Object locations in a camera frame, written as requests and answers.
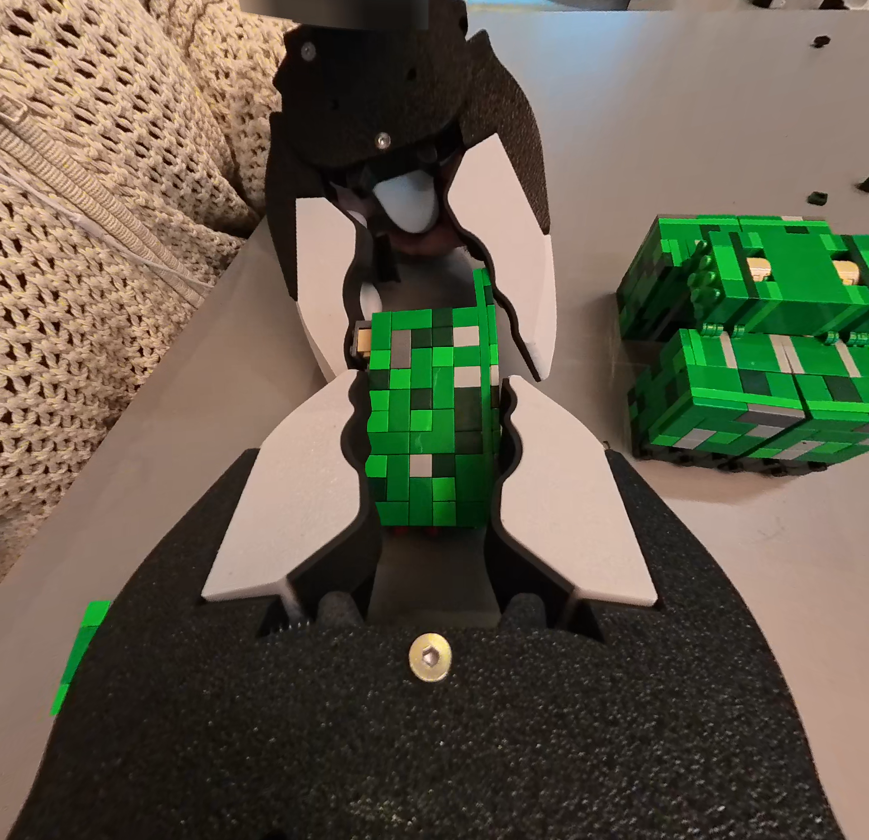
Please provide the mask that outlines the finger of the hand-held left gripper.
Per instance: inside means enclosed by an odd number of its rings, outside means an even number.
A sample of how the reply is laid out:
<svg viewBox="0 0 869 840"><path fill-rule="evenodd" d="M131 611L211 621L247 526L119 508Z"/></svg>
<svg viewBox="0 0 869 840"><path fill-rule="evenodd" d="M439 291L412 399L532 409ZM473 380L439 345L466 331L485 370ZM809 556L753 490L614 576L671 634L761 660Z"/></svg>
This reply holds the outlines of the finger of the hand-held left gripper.
<svg viewBox="0 0 869 840"><path fill-rule="evenodd" d="M346 335L377 312L373 237L360 213L327 198L296 201L296 304L325 379L348 367Z"/></svg>
<svg viewBox="0 0 869 840"><path fill-rule="evenodd" d="M449 210L457 228L482 247L516 346L535 378L546 380L557 333L551 237L542 231L497 134L462 156L449 186Z"/></svg>

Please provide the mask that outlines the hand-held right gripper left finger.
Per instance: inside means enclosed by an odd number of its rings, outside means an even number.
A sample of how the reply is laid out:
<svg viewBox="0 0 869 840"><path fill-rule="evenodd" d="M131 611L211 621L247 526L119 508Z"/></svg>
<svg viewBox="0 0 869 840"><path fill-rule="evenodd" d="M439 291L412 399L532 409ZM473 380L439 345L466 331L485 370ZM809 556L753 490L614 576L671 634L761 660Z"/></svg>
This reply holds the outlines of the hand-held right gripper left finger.
<svg viewBox="0 0 869 840"><path fill-rule="evenodd" d="M365 475L368 375L346 370L265 438L201 596L279 596L291 622L333 591L365 616L382 529Z"/></svg>

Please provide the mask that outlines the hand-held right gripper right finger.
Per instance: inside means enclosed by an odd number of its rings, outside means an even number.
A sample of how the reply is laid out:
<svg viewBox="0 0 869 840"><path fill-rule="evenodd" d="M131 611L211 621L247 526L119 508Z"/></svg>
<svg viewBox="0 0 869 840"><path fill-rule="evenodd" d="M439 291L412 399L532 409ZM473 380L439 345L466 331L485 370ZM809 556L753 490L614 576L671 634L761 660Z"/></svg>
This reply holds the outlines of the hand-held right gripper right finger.
<svg viewBox="0 0 869 840"><path fill-rule="evenodd" d="M546 624L578 624L583 600L658 600L604 445L518 375L501 384L486 570L502 611L537 595Z"/></svg>

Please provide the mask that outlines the hollow green lego block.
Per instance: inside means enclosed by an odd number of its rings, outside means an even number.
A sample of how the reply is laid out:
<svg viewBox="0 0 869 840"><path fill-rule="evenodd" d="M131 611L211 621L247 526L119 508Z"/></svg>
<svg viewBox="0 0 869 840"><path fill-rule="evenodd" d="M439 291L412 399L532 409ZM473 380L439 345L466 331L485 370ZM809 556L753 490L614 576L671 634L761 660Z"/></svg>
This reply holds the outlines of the hollow green lego block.
<svg viewBox="0 0 869 840"><path fill-rule="evenodd" d="M485 528L501 435L488 272L473 271L470 305L374 313L353 345L368 375L365 472L381 524Z"/></svg>

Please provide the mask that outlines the green lego panel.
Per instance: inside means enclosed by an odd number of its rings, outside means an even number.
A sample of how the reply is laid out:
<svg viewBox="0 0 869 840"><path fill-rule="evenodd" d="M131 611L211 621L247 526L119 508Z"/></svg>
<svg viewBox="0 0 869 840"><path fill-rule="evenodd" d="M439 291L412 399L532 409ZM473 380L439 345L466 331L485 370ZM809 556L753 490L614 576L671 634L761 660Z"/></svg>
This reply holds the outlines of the green lego panel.
<svg viewBox="0 0 869 840"><path fill-rule="evenodd" d="M64 666L56 694L50 707L49 715L56 716L59 714L76 670L78 669L93 636L106 617L111 604L111 600L97 600L88 603L81 619L76 638L71 647L70 654Z"/></svg>

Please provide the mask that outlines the large green lego assembly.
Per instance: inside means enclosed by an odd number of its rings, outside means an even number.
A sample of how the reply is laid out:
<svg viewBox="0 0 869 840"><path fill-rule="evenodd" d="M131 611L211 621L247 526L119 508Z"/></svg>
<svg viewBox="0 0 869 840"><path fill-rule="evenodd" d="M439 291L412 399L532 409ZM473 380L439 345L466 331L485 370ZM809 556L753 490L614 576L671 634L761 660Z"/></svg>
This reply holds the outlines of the large green lego assembly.
<svg viewBox="0 0 869 840"><path fill-rule="evenodd" d="M868 237L822 218L658 216L616 291L661 345L627 392L637 459L799 476L868 452Z"/></svg>

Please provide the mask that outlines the beige knit sweater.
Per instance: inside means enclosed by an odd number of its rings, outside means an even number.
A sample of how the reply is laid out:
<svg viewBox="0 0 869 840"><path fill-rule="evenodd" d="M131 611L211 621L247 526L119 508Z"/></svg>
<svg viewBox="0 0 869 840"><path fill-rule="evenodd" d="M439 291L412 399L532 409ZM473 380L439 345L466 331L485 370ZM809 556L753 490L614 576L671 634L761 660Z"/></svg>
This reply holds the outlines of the beige knit sweater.
<svg viewBox="0 0 869 840"><path fill-rule="evenodd" d="M291 26L1 0L2 576L264 216Z"/></svg>

